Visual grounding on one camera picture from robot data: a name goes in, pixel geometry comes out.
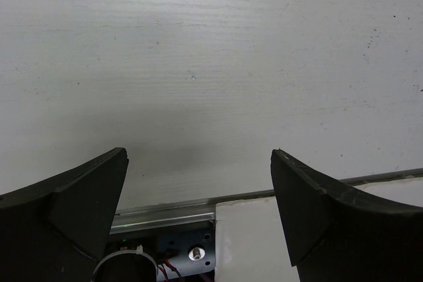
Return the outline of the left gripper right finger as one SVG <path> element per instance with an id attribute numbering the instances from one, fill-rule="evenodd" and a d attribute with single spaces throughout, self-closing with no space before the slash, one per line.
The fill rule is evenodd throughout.
<path id="1" fill-rule="evenodd" d="M 271 176 L 301 281 L 421 281 L 422 208 L 363 192 L 282 150 Z"/>

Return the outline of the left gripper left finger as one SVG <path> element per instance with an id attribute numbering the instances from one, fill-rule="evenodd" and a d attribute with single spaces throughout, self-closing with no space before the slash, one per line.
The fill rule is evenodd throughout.
<path id="1" fill-rule="evenodd" d="M 128 155 L 112 149 L 1 195 L 2 281 L 90 281 L 122 193 Z"/>

